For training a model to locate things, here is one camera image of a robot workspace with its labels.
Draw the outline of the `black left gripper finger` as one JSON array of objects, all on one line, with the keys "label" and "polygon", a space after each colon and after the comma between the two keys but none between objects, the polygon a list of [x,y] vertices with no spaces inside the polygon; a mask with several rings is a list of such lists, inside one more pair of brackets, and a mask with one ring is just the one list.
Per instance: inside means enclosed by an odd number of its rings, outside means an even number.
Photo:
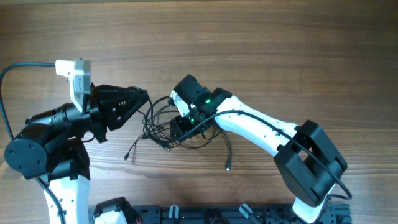
[{"label": "black left gripper finger", "polygon": [[138,87],[102,86],[102,105],[106,107],[136,106],[148,100],[148,92]]},{"label": "black left gripper finger", "polygon": [[146,100],[124,100],[110,107],[107,114],[107,127],[110,131],[121,128]]}]

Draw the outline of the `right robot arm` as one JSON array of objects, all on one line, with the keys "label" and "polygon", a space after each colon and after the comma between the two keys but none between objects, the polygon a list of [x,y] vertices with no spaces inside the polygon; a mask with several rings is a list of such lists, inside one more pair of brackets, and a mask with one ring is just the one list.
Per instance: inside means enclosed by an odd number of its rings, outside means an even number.
[{"label": "right robot arm", "polygon": [[322,127],[272,118],[244,104],[231,92],[213,91],[187,75],[171,91],[179,116],[170,121],[172,140],[182,142],[217,125],[238,134],[273,157],[287,188],[294,194],[292,218],[304,223],[321,219],[348,165]]}]

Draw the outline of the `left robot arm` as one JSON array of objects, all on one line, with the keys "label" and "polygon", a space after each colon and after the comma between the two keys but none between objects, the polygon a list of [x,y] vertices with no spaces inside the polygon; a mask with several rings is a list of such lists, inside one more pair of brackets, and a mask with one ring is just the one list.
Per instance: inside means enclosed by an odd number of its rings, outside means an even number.
[{"label": "left robot arm", "polygon": [[26,119],[4,157],[43,188],[51,223],[89,223],[90,158],[82,139],[91,132],[105,142],[108,131],[121,128],[148,100],[138,87],[91,85],[82,109],[65,103]]}]

